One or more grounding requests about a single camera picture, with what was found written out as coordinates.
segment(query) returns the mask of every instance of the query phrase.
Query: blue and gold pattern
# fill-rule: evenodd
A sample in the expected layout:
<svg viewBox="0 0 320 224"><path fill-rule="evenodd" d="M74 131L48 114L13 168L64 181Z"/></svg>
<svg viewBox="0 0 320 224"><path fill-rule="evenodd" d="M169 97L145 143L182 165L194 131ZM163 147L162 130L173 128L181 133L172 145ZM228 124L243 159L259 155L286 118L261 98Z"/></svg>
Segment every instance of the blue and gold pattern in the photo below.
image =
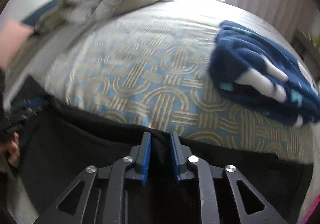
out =
<svg viewBox="0 0 320 224"><path fill-rule="evenodd" d="M312 161L308 126L277 123L213 88L207 70L219 20L173 20L152 8L111 21L58 58L47 74L47 91L117 122Z"/></svg>

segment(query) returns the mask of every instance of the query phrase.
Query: metal screw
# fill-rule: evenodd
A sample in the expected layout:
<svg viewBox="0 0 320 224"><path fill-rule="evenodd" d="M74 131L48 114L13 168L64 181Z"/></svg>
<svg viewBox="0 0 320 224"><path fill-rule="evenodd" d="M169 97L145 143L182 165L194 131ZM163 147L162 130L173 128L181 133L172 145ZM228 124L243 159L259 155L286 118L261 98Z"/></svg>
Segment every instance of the metal screw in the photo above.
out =
<svg viewBox="0 0 320 224"><path fill-rule="evenodd" d="M85 169L88 173L93 173L97 170L95 166L88 166L87 169Z"/></svg>
<svg viewBox="0 0 320 224"><path fill-rule="evenodd" d="M123 158L124 162L133 162L133 158L131 156L126 156Z"/></svg>
<svg viewBox="0 0 320 224"><path fill-rule="evenodd" d="M234 171L236 171L236 167L234 166L234 165L227 165L226 166L226 170L228 171L228 172L234 172Z"/></svg>
<svg viewBox="0 0 320 224"><path fill-rule="evenodd" d="M196 162L198 162L199 161L199 157L197 157L197 156L190 156L189 158L188 158L188 161L189 162L193 162L193 163L196 163Z"/></svg>

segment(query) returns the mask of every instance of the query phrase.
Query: blue towel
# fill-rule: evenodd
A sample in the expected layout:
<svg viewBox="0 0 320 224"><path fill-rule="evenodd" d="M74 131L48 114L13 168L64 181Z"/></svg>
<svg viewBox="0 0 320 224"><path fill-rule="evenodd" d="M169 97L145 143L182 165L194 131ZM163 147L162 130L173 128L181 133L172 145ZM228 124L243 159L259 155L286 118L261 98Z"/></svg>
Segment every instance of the blue towel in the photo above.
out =
<svg viewBox="0 0 320 224"><path fill-rule="evenodd" d="M286 125L320 121L318 91L291 53L237 23L220 27L209 74L222 96Z"/></svg>

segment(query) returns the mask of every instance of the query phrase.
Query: pink object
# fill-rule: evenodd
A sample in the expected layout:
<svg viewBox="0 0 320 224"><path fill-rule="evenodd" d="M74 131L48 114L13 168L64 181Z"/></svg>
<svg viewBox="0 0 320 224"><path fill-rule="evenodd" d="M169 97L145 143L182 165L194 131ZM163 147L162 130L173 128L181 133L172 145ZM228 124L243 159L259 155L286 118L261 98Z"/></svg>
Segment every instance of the pink object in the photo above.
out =
<svg viewBox="0 0 320 224"><path fill-rule="evenodd" d="M0 31L0 67L7 69L21 45L34 32L34 28L9 20Z"/></svg>
<svg viewBox="0 0 320 224"><path fill-rule="evenodd" d="M309 218L311 217L311 215L313 214L313 212L315 211L317 205L320 203L320 195L318 195L315 199L315 201L313 202L309 213L306 215L304 221L302 222L302 224L306 224L307 221L309 220Z"/></svg>

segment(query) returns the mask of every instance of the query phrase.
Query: mattress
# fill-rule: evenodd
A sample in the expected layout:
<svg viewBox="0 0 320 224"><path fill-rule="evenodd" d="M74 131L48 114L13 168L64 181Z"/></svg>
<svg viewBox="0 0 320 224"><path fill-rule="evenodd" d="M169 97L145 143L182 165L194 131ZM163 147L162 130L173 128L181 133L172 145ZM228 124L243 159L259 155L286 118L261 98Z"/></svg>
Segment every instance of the mattress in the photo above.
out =
<svg viewBox="0 0 320 224"><path fill-rule="evenodd" d="M208 63L232 20L295 54L268 23L215 0L163 0L118 17L60 55L42 80L72 106L233 149L311 163L309 126L294 128L222 98Z"/></svg>

